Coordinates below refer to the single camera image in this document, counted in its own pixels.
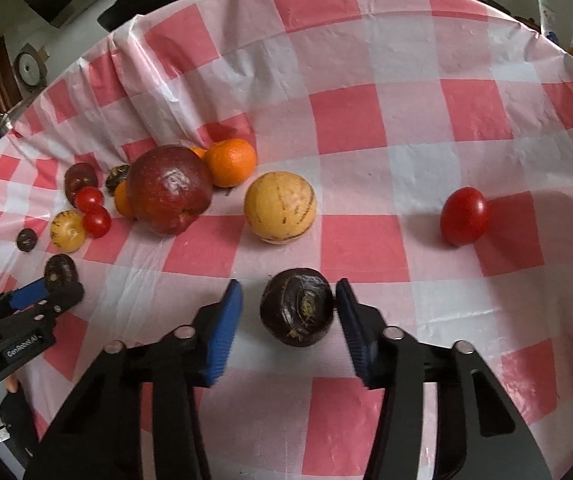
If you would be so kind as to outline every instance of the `checkered tablecloth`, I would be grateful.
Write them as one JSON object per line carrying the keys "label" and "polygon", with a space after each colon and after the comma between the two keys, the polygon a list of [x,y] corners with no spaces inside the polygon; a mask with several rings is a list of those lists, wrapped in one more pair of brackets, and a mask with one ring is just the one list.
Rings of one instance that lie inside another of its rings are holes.
{"label": "checkered tablecloth", "polygon": [[[47,227],[68,208],[71,164],[106,174],[156,145],[231,136],[257,148],[255,176],[313,184],[313,228],[287,246],[254,237],[248,183],[175,238],[112,209],[109,234],[73,254],[84,302],[25,367],[41,430],[106,341],[154,342],[236,278],[246,309],[228,370],[198,395],[215,478],[361,478],[381,393],[354,378],[339,323],[295,349],[258,316],[269,276],[304,266],[349,278],[420,341],[471,341],[559,477],[573,462],[573,58],[474,0],[182,0],[139,16],[0,141],[0,291],[57,252]],[[455,250],[439,212],[461,186],[491,199],[492,224]],[[41,235],[29,254],[14,244],[24,226]]]}

